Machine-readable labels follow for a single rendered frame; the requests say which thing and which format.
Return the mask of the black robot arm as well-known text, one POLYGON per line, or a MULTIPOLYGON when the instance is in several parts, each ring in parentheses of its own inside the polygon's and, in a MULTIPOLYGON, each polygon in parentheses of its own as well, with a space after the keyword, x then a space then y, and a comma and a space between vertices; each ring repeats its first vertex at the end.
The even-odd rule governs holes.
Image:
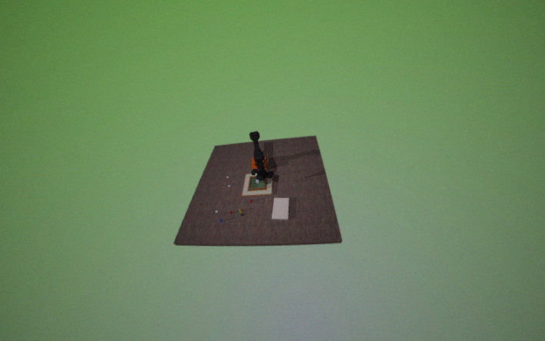
POLYGON ((257 172, 258 172, 258 174, 256 175, 256 179, 264 180, 265 179, 265 169, 264 169, 265 158, 263 156, 261 149, 259 149, 259 143, 258 143, 259 132, 258 131, 250 132, 249 137, 253 141, 254 149, 255 149, 253 153, 254 154, 253 158, 254 158, 255 166, 257 166, 257 172))

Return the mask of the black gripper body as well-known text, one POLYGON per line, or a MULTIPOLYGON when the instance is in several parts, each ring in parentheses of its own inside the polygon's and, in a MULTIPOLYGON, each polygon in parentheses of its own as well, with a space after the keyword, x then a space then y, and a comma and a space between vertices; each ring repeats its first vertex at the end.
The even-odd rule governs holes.
MULTIPOLYGON (((254 175, 254 176, 255 176, 255 173, 258 174, 257 169, 253 169, 252 172, 251 172, 251 174, 254 175)), ((265 177, 272 178, 272 176, 273 176, 273 172, 272 172, 272 171, 269 171, 269 172, 267 173, 267 171, 265 170, 265 177)))

